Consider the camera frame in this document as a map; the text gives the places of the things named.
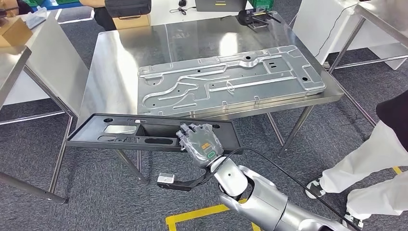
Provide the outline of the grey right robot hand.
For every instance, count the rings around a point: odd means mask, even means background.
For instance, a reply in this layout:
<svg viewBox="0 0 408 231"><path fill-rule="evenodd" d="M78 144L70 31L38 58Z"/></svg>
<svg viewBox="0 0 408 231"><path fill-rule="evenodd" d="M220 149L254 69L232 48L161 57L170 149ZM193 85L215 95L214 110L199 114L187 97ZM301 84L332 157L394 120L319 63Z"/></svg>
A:
<svg viewBox="0 0 408 231"><path fill-rule="evenodd" d="M187 151L199 168L209 166L224 152L210 124L187 125L183 123L176 135L179 138L181 149Z"/></svg>

